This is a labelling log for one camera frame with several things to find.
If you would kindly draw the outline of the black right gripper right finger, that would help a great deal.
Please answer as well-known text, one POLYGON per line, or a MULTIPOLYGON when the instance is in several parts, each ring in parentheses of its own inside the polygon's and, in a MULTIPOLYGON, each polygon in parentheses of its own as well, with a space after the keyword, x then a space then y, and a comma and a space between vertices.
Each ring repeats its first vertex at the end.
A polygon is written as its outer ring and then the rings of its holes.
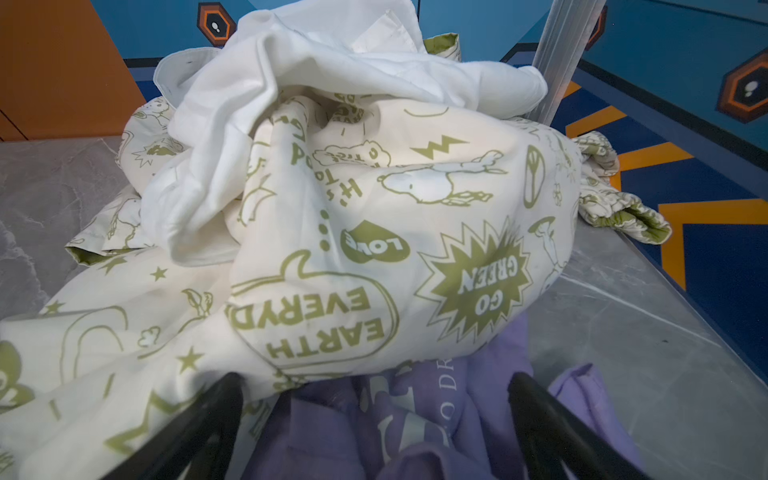
POLYGON ((645 479, 530 375, 508 385, 515 433, 529 479, 645 479))

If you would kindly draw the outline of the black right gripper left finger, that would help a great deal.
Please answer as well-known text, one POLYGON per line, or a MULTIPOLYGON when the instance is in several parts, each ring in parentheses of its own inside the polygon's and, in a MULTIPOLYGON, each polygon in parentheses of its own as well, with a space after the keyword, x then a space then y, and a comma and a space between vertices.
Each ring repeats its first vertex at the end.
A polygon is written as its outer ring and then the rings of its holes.
POLYGON ((243 407, 243 379, 228 373, 106 479, 223 479, 243 407))

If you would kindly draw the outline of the lavender purple cloth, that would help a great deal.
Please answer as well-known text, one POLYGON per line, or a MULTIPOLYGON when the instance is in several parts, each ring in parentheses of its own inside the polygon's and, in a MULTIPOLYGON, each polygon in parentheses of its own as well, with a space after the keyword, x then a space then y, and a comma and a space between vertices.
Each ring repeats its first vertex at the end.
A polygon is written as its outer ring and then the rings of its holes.
POLYGON ((248 479, 523 479, 508 386, 533 370, 520 317, 477 352, 282 394, 248 479))

